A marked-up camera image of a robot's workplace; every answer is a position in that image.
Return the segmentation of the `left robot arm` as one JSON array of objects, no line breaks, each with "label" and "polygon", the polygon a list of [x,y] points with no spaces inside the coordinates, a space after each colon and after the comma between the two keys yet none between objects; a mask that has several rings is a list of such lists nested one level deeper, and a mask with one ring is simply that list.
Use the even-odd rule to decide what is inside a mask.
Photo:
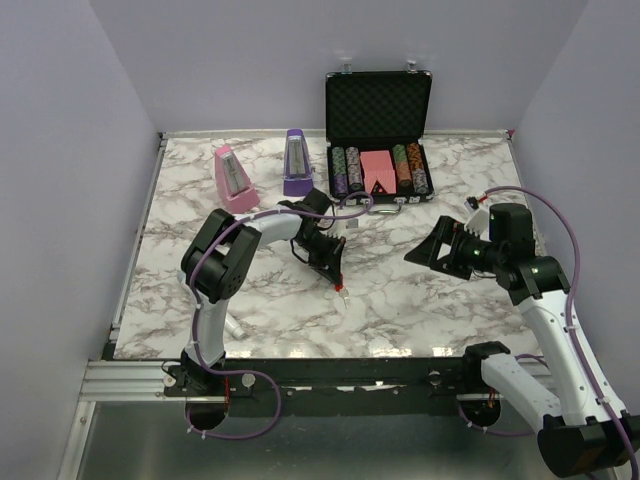
[{"label": "left robot arm", "polygon": [[257,250],[277,241],[300,247],[307,253],[304,264],[338,291],[343,289],[345,239],[327,235],[319,226],[332,208],[326,194],[312,189],[301,200],[281,201],[271,212],[253,217],[240,219],[223,209],[208,216],[181,260],[193,313],[180,363],[197,393],[209,395],[221,385],[229,300],[243,285]]}]

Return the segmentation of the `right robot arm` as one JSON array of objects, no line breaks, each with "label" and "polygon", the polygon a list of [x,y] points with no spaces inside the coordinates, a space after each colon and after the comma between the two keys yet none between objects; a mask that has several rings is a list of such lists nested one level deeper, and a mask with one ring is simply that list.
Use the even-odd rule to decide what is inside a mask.
[{"label": "right robot arm", "polygon": [[628,412],[599,366],[575,310],[560,263],[535,252],[530,210],[499,203],[484,210],[489,238],[442,216],[406,261],[468,280],[489,273],[533,332],[552,376],[549,391],[499,342],[465,350],[460,379],[469,390],[501,394],[528,423],[556,476],[591,474],[634,462],[639,418]]}]

